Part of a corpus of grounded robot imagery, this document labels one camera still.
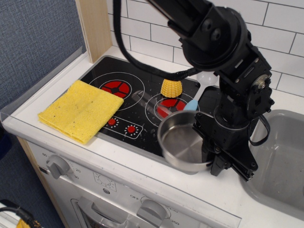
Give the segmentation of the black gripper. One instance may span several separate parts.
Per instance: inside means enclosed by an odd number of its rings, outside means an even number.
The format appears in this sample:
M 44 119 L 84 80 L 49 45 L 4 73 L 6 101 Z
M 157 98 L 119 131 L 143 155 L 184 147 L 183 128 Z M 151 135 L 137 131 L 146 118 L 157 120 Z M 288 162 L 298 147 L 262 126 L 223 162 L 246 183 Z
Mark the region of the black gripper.
M 252 179 L 258 165 L 249 148 L 250 121 L 235 125 L 202 112 L 194 118 L 193 129 L 203 139 L 202 162 L 212 163 L 211 175 L 232 168 L 245 181 Z

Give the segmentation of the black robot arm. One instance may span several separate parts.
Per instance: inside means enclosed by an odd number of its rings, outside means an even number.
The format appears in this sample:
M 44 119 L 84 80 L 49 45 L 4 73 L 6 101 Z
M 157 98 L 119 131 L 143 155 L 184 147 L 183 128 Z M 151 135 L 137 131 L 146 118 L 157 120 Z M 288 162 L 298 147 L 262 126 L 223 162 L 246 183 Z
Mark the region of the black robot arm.
M 199 71 L 220 78 L 220 100 L 213 114 L 195 115 L 195 131 L 204 152 L 213 156 L 211 174 L 233 168 L 244 180 L 258 165 L 249 146 L 258 121 L 274 104 L 270 88 L 271 66 L 251 43 L 241 15 L 206 0 L 153 0 L 180 36 L 186 60 Z

